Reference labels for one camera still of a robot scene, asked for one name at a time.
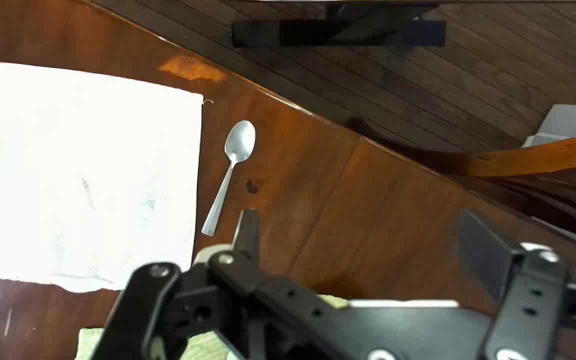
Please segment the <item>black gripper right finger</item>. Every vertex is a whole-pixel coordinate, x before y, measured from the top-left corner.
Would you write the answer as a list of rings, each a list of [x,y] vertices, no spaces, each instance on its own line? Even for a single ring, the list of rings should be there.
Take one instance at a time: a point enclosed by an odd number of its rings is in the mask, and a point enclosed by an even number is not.
[[[460,264],[500,301],[515,267],[515,248],[478,212],[465,212],[459,227]]]

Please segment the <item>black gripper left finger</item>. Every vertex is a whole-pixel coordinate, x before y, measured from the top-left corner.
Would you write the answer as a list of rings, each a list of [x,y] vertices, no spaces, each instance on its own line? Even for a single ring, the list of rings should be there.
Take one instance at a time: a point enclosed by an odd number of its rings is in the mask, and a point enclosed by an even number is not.
[[[257,210],[244,210],[240,213],[234,248],[252,260],[261,257],[261,213]]]

